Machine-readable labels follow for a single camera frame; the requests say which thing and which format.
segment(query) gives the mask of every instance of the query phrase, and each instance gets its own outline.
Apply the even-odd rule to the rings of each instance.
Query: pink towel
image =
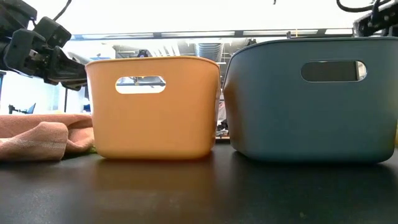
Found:
[[[0,161],[59,161],[94,144],[87,114],[0,116]]]

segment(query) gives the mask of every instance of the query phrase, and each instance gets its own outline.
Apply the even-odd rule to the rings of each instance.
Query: black table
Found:
[[[0,223],[398,223],[398,153],[376,166],[254,162],[0,164]]]

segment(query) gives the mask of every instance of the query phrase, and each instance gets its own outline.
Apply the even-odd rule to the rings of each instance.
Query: storage bin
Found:
[[[215,142],[219,66],[199,57],[101,60],[86,66],[95,145],[118,159],[194,159]],[[121,77],[162,77],[160,93],[122,94]]]
[[[396,38],[263,42],[235,53],[224,98],[231,143],[273,162],[381,162],[394,152],[398,112]],[[353,82],[309,82],[308,62],[360,61]]]

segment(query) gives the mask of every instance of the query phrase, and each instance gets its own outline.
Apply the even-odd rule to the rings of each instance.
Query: handle hole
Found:
[[[161,76],[121,77],[116,81],[116,91],[121,94],[161,93],[166,81]]]
[[[357,60],[309,62],[301,76],[308,82],[355,82],[366,77],[366,67]]]

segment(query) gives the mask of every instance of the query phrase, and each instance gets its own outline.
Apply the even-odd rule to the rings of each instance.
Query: cable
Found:
[[[382,5],[384,5],[385,3],[388,3],[388,2],[390,2],[390,1],[391,1],[391,0],[383,0],[383,1],[376,0],[376,2],[374,3],[373,6],[366,6],[366,7],[359,7],[359,8],[346,7],[346,6],[344,6],[344,5],[342,5],[342,4],[340,3],[340,0],[336,0],[336,3],[337,3],[337,6],[338,6],[341,10],[343,10],[343,11],[345,11],[345,12],[366,12],[366,11],[369,11],[369,10],[373,10],[373,9],[374,9],[374,6],[376,5],[376,3],[378,4],[378,6],[382,6]]]
[[[61,17],[62,16],[62,14],[68,9],[68,7],[69,7],[69,5],[70,5],[70,3],[72,2],[72,0],[68,0],[68,2],[67,2],[67,4],[65,5],[65,7],[58,13],[58,15],[56,15],[55,17],[54,17],[54,21],[56,21],[57,19],[59,19],[59,17]]]

